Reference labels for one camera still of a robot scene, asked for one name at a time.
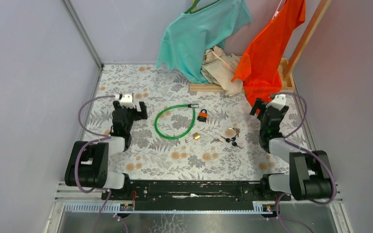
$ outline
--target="wooden pole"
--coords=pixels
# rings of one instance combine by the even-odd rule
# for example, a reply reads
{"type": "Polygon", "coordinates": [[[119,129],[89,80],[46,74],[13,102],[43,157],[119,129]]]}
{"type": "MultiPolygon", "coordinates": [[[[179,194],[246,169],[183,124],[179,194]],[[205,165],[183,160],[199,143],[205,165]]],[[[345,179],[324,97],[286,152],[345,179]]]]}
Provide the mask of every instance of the wooden pole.
{"type": "Polygon", "coordinates": [[[309,40],[311,39],[315,29],[317,28],[318,24],[321,21],[322,16],[324,15],[325,11],[327,10],[329,4],[332,0],[321,0],[320,4],[318,5],[317,9],[314,12],[314,15],[311,18],[311,21],[308,23],[308,26],[305,29],[304,34],[301,37],[301,40],[298,42],[297,47],[295,48],[294,53],[289,60],[289,64],[285,67],[283,72],[284,80],[289,78],[292,70],[294,69],[295,65],[297,64],[298,60],[301,57],[306,45],[308,44],[309,40]]]}

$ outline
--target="floral mat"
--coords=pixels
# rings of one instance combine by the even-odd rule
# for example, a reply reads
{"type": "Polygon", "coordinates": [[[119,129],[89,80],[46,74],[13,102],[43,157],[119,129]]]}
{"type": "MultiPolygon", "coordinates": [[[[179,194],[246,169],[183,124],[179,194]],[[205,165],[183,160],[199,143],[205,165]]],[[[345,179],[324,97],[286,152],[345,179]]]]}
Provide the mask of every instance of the floral mat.
{"type": "MultiPolygon", "coordinates": [[[[258,144],[260,122],[249,115],[251,106],[243,94],[225,97],[221,93],[190,92],[188,80],[178,70],[156,69],[148,65],[105,65],[96,96],[133,93],[135,101],[144,101],[148,119],[135,121],[131,130],[130,148],[109,157],[108,172],[124,172],[131,179],[154,180],[259,180],[265,173],[288,173],[288,164],[268,154],[258,144]],[[178,140],[161,138],[154,129],[154,120],[163,109],[198,103],[208,111],[206,123],[196,121],[190,132],[201,138],[186,143],[187,136],[178,140]],[[228,128],[240,128],[233,147],[220,136],[233,137],[228,128]]],[[[287,98],[289,110],[281,123],[288,134],[300,123],[295,103],[287,98]]],[[[94,103],[88,129],[109,133],[114,110],[111,99],[94,103]]],[[[180,135],[190,125],[192,110],[178,108],[167,111],[158,121],[166,135],[180,135]]],[[[96,136],[85,134],[84,139],[96,136]]],[[[306,147],[300,129],[291,141],[306,147]]]]}

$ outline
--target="gray wall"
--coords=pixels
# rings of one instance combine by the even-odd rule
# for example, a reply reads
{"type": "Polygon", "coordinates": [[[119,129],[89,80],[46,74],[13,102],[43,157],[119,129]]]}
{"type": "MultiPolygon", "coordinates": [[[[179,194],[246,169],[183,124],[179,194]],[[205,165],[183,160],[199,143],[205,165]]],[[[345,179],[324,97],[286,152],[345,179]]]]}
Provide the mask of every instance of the gray wall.
{"type": "Polygon", "coordinates": [[[42,231],[97,72],[60,0],[0,0],[0,233],[42,231]]]}
{"type": "Polygon", "coordinates": [[[373,1],[332,1],[294,77],[354,232],[373,232],[373,1]]]}
{"type": "MultiPolygon", "coordinates": [[[[201,0],[198,7],[215,0],[201,0]]],[[[246,0],[253,22],[226,42],[227,53],[242,54],[271,20],[280,0],[246,0]]],[[[155,63],[167,26],[192,0],[72,0],[82,24],[104,63],[155,63]]],[[[318,1],[307,1],[309,21],[318,1]]],[[[294,32],[284,56],[290,57],[307,22],[294,32]]]]}

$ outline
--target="padlock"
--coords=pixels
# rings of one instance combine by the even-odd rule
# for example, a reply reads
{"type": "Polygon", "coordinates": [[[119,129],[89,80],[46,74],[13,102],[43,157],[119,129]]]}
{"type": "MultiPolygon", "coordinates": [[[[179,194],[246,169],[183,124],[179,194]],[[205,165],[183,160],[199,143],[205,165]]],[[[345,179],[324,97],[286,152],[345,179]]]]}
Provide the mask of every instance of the padlock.
{"type": "Polygon", "coordinates": [[[208,114],[206,113],[206,109],[202,109],[201,112],[198,114],[197,120],[200,122],[206,122],[206,117],[208,114]]]}
{"type": "Polygon", "coordinates": [[[199,133],[194,133],[191,137],[185,139],[185,142],[190,143],[190,142],[192,142],[194,140],[198,140],[200,138],[201,138],[201,136],[199,135],[199,133]]]}

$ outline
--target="green cable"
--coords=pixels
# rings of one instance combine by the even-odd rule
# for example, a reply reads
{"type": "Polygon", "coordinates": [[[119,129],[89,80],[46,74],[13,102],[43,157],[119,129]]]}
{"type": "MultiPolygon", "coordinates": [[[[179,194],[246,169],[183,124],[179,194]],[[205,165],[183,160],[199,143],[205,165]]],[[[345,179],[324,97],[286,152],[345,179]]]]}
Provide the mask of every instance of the green cable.
{"type": "Polygon", "coordinates": [[[167,136],[167,135],[163,135],[159,130],[158,130],[158,118],[166,111],[169,111],[171,109],[174,109],[174,108],[188,108],[188,104],[181,104],[181,105],[175,105],[175,106],[172,106],[172,107],[169,107],[167,109],[164,109],[162,112],[158,113],[158,115],[156,116],[156,119],[155,119],[155,130],[156,132],[159,134],[159,136],[163,137],[163,138],[166,138],[166,139],[171,139],[171,140],[174,140],[174,139],[178,139],[178,138],[181,138],[185,135],[187,135],[189,133],[189,131],[192,130],[192,127],[194,127],[194,123],[195,123],[195,108],[192,108],[192,122],[191,122],[191,125],[189,126],[189,128],[187,129],[187,131],[179,136],[174,136],[174,137],[171,137],[171,136],[167,136]]]}

